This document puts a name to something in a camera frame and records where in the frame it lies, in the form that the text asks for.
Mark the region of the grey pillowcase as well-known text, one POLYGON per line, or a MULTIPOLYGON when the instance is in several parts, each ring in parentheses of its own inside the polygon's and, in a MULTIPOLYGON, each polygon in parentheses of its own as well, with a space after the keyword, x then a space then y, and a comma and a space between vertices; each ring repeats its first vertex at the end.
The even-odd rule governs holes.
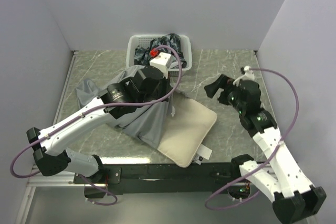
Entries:
MULTIPOLYGON (((75 88, 78 107, 85 107, 108 85, 119 83, 127 77, 134 77, 136 72, 143 68, 141 65, 126 68, 102 88, 97 87, 91 79, 81 81, 75 88)), ((166 117, 173 111, 172 102, 173 97, 170 97, 168 101, 137 108, 135 112, 123 115, 118 119, 108 115, 108 118, 103 123, 111 128, 120 128, 124 134, 143 141, 152 148, 157 149, 162 138, 166 117)))

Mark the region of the cream pillow with bear print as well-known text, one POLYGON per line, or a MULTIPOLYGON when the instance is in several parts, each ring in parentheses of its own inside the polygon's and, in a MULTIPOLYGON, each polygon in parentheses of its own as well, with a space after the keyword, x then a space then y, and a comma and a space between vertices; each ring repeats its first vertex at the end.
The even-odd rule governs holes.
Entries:
POLYGON ((201 164, 212 150, 202 142, 217 121, 216 112, 182 93, 173 94, 173 112, 167 116, 158 151, 181 168, 201 164))

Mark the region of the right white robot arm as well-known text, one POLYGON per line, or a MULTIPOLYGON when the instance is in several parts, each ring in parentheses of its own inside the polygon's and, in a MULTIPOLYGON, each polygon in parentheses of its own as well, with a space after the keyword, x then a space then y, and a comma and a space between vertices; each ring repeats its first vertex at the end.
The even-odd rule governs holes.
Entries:
POLYGON ((312 183, 288 150, 276 120, 261 105, 261 90, 254 75, 234 80, 222 74, 204 88, 209 98, 219 89, 222 91, 218 102, 238 112, 241 125, 260 147, 274 172, 271 176, 265 163, 258 164, 244 154, 231 161, 232 179, 252 182, 270 200, 281 223, 295 223, 316 215, 327 197, 326 192, 312 183))

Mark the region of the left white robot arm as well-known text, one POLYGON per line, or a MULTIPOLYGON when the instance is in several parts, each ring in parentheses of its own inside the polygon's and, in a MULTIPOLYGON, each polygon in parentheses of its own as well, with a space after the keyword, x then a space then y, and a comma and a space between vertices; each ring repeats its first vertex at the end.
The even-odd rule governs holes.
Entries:
POLYGON ((75 114, 46 129, 32 127, 26 132, 35 164, 44 176, 66 170, 80 173, 93 183, 104 179, 105 170, 99 156, 81 154, 69 146, 103 124, 134 119, 139 112, 151 108, 154 100, 163 104, 169 100, 172 89, 166 70, 146 66, 133 67, 132 71, 99 91, 75 114))

